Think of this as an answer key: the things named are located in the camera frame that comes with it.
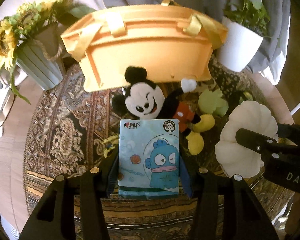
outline screw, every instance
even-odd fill
[[[91,173],[98,173],[100,171],[100,169],[98,167],[93,167],[90,172]]]
[[[208,172],[208,169],[201,167],[201,168],[199,168],[199,172],[202,173],[202,174],[205,174],[205,173]]]
[[[239,174],[235,174],[233,177],[234,177],[234,179],[237,180],[237,181],[242,180],[242,177],[241,177],[241,175],[239,175]]]
[[[63,181],[65,179],[65,176],[63,176],[63,175],[58,175],[57,177],[56,177],[56,180],[57,181]]]

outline yellow shoe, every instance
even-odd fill
[[[214,120],[214,117],[211,114],[203,114],[200,116],[201,121],[194,124],[192,127],[192,130],[194,132],[205,132],[210,130],[212,127],[214,127],[216,121]]]
[[[204,141],[200,133],[192,132],[186,136],[188,149],[191,155],[198,155],[204,147]]]

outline red shorts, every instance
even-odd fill
[[[191,122],[193,120],[194,112],[190,110],[188,105],[179,102],[176,113],[172,118],[179,120],[179,131],[184,132],[188,128],[187,122]]]

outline patterned tablecloth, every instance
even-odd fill
[[[200,82],[196,93],[183,95],[181,100],[197,110],[199,93],[206,88],[220,87],[225,98],[237,90],[248,90],[254,98],[267,105],[263,95],[243,73],[233,73],[220,65],[212,56],[209,69],[213,80]],[[87,93],[83,89],[84,76],[74,63],[56,88],[44,92],[32,117],[24,154],[24,188],[29,214],[53,181],[61,174],[74,177],[98,166],[104,158],[102,141],[118,133],[122,116],[112,112],[111,98],[120,89]],[[163,84],[169,93],[179,84]],[[216,125],[202,134],[203,152],[192,156],[194,161],[224,176],[218,164],[214,146],[218,142],[227,116],[216,117]],[[247,180],[263,208],[273,219],[292,196],[292,192],[262,177],[260,173]],[[186,239],[196,208],[196,199],[183,194],[177,199],[122,200],[117,191],[111,199],[102,201],[109,234],[113,240]],[[80,220],[80,200],[75,198],[75,224],[77,239],[83,239]],[[223,198],[219,197],[217,235],[221,237]]]

